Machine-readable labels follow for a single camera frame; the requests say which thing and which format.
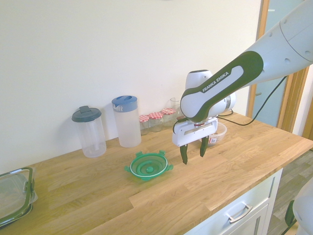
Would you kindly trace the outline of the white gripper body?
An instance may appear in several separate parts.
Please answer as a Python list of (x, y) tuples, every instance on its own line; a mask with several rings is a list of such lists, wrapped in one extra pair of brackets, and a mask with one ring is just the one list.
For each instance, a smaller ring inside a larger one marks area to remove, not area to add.
[(173, 143), (181, 147), (196, 140), (208, 137), (218, 128), (217, 118), (208, 119), (203, 123), (194, 123), (185, 118), (178, 120), (173, 126)]

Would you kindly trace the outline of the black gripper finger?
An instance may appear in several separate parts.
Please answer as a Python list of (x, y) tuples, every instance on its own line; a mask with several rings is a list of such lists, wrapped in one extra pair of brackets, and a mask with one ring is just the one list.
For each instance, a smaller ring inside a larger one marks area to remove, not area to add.
[(187, 149), (188, 149), (187, 144), (180, 146), (180, 154), (181, 154), (182, 162), (185, 165), (188, 163)]
[(208, 140), (209, 140), (209, 136), (203, 137), (201, 139), (201, 146), (200, 146), (200, 156), (201, 157), (203, 157), (205, 155), (205, 152), (206, 152), (207, 147), (208, 147)]

